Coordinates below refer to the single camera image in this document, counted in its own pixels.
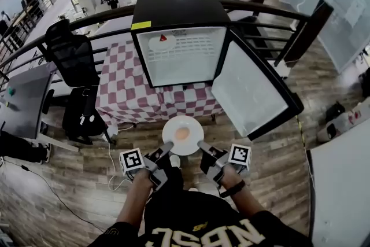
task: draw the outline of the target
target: wooden floor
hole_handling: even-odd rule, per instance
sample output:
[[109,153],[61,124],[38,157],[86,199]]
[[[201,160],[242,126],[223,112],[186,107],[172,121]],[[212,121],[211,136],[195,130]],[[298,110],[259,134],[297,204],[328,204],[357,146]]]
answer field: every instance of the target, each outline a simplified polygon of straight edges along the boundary
[[[267,3],[278,5],[278,0],[267,0]],[[269,19],[275,24],[288,24],[279,18],[261,15],[261,19]],[[277,31],[271,31],[271,34],[282,35]],[[286,82],[305,105],[299,118],[309,149],[317,146],[315,134],[328,106],[338,100],[346,108],[351,108],[361,100],[360,87],[353,84],[355,81],[355,74],[337,75],[318,41],[294,67]],[[240,139],[225,115],[218,116],[216,122],[208,117],[199,121],[205,130],[205,141],[220,149],[229,149],[232,143],[252,147],[251,172],[246,180],[253,194],[266,209],[286,224],[308,234],[309,176],[296,119],[253,143],[248,139]],[[116,167],[121,151],[140,147],[151,152],[157,148],[161,144],[163,125],[139,124],[136,129],[120,132],[117,146],[112,149]],[[54,136],[62,138],[60,132],[55,132]],[[183,164],[186,187],[195,186],[200,191],[216,194],[215,187],[200,171],[200,159],[201,154],[196,153]],[[9,160],[17,164],[26,163]],[[79,153],[54,149],[49,164],[26,165],[31,171],[42,175],[76,214],[100,228],[107,228],[114,223],[130,186],[125,182],[115,192],[108,190],[108,180],[114,171],[108,146],[103,141],[95,141],[89,147],[82,146]],[[11,232],[20,244],[86,246],[100,234],[93,226],[68,212],[40,177],[9,163],[0,168],[0,174],[0,221],[10,223]],[[120,183],[123,178],[120,171],[116,175],[114,184]]]

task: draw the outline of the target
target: wristwatch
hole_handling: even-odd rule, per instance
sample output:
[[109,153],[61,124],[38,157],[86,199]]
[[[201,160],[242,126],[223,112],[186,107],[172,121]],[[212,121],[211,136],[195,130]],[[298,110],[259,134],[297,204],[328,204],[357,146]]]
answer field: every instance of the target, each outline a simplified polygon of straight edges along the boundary
[[228,189],[227,191],[224,191],[223,193],[221,193],[220,197],[226,198],[226,197],[232,196],[240,192],[243,189],[243,187],[245,187],[244,180],[240,181],[237,185],[234,185],[232,188]]

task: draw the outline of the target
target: fridge shelf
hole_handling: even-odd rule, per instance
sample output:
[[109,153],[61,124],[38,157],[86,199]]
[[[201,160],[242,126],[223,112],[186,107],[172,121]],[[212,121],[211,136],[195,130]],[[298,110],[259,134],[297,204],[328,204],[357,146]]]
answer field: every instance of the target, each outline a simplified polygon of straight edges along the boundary
[[170,51],[148,51],[148,62],[177,60],[184,56],[215,56],[216,52],[209,36],[176,36],[176,46]]

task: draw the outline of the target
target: glass door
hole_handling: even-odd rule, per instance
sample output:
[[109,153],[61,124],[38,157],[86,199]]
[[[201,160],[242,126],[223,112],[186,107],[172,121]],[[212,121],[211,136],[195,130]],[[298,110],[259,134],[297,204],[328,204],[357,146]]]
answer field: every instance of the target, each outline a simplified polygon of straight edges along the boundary
[[300,114],[304,106],[239,32],[226,34],[226,53],[211,92],[240,135],[254,140]]

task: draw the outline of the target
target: hand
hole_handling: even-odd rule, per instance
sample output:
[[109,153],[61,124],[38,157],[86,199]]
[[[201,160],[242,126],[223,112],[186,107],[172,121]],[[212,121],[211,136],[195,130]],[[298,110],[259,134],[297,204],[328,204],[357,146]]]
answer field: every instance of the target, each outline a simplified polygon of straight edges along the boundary
[[230,189],[240,183],[243,179],[238,175],[232,165],[227,164],[223,167],[224,176],[221,179],[221,184],[225,189]]
[[150,171],[148,169],[142,168],[138,173],[136,173],[134,178],[134,183],[140,186],[153,187],[153,183],[149,179]]

